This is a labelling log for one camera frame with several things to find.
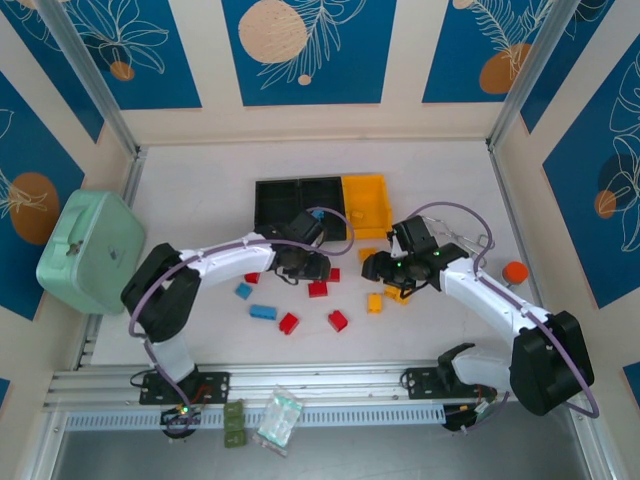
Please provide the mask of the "black arm base electronics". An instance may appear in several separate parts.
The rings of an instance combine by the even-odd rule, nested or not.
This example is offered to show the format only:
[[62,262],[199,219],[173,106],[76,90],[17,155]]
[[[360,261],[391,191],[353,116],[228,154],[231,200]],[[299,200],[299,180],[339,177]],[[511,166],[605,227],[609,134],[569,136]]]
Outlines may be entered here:
[[500,412],[503,406],[502,401],[486,399],[475,404],[446,405],[443,427],[450,432],[473,430],[476,425]]
[[160,414],[162,433],[170,440],[184,440],[195,432],[201,421],[201,412],[195,407],[178,405]]

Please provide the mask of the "yellow plastic bin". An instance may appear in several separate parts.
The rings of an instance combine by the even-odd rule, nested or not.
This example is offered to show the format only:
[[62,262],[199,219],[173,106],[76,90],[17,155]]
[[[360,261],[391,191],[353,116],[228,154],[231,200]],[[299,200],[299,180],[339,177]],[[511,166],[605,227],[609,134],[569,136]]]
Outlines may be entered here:
[[[341,177],[345,213],[356,240],[385,239],[391,230],[392,207],[383,175]],[[361,220],[350,219],[352,210],[364,213]]]

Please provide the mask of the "orange round push button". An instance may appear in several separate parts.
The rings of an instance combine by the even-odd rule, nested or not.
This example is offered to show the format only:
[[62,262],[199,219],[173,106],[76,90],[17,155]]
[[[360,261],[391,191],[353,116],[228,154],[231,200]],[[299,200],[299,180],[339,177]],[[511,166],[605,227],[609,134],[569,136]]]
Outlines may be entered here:
[[520,285],[529,277],[528,267],[519,261],[511,261],[502,269],[502,278],[509,285]]

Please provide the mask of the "clear plastic bag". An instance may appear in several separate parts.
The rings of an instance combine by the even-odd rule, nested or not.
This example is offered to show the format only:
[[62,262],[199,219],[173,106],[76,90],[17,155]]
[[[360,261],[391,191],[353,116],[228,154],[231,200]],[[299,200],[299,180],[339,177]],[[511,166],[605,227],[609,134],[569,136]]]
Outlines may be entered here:
[[301,399],[283,387],[276,387],[252,435],[253,442],[286,458],[289,442],[303,410]]

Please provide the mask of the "mint green carry case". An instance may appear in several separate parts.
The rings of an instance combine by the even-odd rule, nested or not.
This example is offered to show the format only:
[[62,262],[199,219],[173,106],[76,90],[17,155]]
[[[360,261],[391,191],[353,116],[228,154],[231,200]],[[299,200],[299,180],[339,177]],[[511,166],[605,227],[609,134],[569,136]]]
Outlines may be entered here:
[[145,241],[143,225],[118,194],[77,190],[45,246],[37,281],[81,313],[117,315]]

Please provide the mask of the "aluminium mounting rail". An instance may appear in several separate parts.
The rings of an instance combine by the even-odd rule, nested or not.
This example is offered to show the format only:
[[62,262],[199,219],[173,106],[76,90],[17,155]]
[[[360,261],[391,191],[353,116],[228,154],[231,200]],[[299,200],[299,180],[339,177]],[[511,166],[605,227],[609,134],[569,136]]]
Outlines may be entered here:
[[[372,363],[201,365],[202,372],[230,374],[228,398],[256,407],[278,387],[308,406],[408,404],[400,376],[408,368],[434,367],[434,360]],[[141,365],[86,366],[56,371],[43,402],[46,412],[138,408],[139,390],[130,377]]]

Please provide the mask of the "aluminium frame post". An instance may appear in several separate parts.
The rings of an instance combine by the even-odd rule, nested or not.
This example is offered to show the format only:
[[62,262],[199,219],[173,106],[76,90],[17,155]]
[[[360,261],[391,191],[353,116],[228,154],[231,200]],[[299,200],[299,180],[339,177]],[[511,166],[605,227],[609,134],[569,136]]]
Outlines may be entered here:
[[42,412],[36,416],[19,480],[52,480],[65,435],[68,413]]
[[135,140],[115,98],[63,6],[57,0],[34,0],[34,4],[76,77],[116,139],[124,151],[136,159],[140,153],[140,145]]
[[602,418],[569,410],[590,480],[628,480],[628,473]]
[[580,3],[581,0],[554,2],[486,139],[491,155],[505,138]]

